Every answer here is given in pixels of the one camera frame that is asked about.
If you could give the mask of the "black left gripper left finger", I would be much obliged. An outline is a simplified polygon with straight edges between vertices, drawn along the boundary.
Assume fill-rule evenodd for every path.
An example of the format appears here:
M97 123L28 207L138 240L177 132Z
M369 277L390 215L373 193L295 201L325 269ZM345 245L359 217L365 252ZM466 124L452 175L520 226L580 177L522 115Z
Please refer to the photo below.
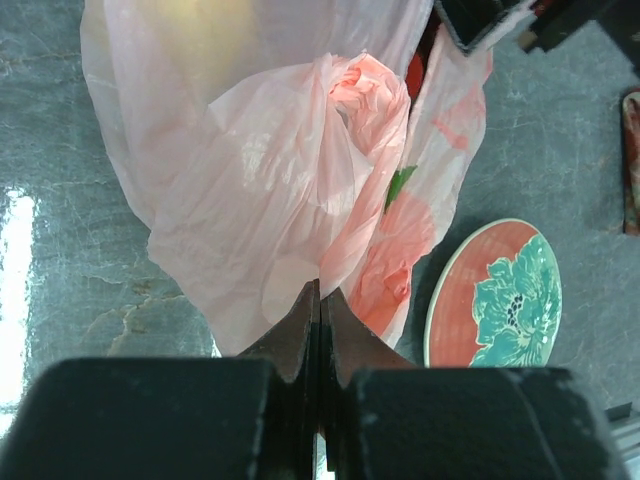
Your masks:
M242 354L74 358L25 396L5 479L312 479L319 285Z

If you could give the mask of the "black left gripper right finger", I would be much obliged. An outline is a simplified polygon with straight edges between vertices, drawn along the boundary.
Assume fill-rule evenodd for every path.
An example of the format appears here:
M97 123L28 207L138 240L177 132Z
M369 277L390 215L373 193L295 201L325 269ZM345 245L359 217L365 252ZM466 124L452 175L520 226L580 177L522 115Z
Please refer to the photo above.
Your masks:
M625 479L604 411L561 368L419 368L335 291L320 305L331 349L324 402L339 479Z

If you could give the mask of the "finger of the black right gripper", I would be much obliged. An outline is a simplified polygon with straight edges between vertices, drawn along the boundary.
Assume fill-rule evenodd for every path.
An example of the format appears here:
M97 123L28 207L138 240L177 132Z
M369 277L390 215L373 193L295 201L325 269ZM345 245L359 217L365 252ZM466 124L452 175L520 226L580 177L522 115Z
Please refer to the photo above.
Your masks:
M434 8L464 55L494 46L532 9L532 0L435 0Z

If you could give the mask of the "pink plastic bag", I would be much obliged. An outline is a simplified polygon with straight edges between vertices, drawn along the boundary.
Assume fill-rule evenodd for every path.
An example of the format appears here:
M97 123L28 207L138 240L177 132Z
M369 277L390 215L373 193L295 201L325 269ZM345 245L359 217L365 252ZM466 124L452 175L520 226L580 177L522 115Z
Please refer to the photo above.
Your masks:
M405 76L429 1L251 1L252 39L211 102L172 53L162 1L89 1L82 67L148 253L237 354L302 286L341 289L402 334L417 261L443 238L483 140L490 49L439 27L418 98Z

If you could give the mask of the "red fake cherry bunch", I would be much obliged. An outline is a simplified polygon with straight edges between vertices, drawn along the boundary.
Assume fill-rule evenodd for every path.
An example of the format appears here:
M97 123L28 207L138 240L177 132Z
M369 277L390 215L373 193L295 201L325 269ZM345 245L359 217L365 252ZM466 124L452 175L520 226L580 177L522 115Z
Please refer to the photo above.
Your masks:
M429 17L425 30L409 64L405 76L405 83L412 102L418 98L422 88L430 52L433 48L440 24L440 17L436 12L433 12Z

